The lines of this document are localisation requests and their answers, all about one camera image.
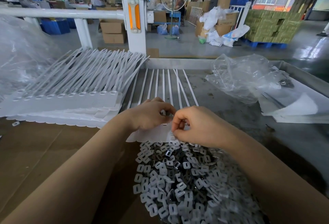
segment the blue plastic bag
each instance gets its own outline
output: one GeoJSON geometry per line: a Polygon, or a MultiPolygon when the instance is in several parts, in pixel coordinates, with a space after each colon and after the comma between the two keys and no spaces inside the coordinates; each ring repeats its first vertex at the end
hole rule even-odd
{"type": "Polygon", "coordinates": [[[167,32],[167,24],[159,25],[157,27],[157,32],[160,35],[168,35],[168,32],[167,32]]]}
{"type": "Polygon", "coordinates": [[[175,25],[174,27],[171,28],[171,35],[179,35],[179,26],[175,25]]]}

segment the pallet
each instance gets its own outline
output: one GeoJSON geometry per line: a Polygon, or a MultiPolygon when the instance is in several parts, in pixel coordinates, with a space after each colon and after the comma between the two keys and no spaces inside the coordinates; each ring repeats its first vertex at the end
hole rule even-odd
{"type": "Polygon", "coordinates": [[[262,46],[264,48],[270,48],[270,47],[278,47],[279,49],[285,49],[288,44],[285,43],[269,43],[269,42],[252,42],[248,39],[241,38],[241,40],[248,45],[250,45],[252,48],[256,48],[257,46],[262,46]]]}

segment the orange reflector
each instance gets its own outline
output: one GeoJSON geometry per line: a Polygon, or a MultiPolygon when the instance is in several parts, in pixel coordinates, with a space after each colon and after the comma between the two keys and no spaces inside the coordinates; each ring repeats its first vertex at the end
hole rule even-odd
{"type": "Polygon", "coordinates": [[[135,17],[136,17],[136,27],[137,29],[141,29],[141,22],[139,20],[139,5],[135,6],[135,17]]]}
{"type": "Polygon", "coordinates": [[[129,4],[128,4],[128,11],[129,11],[130,29],[133,29],[133,17],[131,15],[131,7],[129,4]]]}

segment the hand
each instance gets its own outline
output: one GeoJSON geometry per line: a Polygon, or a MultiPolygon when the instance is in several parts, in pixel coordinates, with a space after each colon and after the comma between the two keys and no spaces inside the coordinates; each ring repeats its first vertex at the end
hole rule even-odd
{"type": "Polygon", "coordinates": [[[223,148],[226,141],[239,130],[210,110],[192,106],[176,112],[171,131],[178,140],[183,142],[223,148]],[[191,127],[190,130],[184,130],[185,122],[191,127]]]}
{"type": "Polygon", "coordinates": [[[163,123],[169,123],[171,118],[160,114],[162,110],[175,114],[176,110],[170,103],[165,103],[161,98],[156,97],[153,100],[146,100],[135,108],[123,112],[131,120],[133,131],[138,129],[152,129],[163,123]]]}

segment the green boxes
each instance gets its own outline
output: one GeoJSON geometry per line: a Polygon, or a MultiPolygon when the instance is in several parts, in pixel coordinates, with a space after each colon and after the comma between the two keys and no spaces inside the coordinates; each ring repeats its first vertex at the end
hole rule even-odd
{"type": "Polygon", "coordinates": [[[245,38],[252,42],[289,43],[301,24],[302,14],[284,11],[249,10],[245,38]]]}

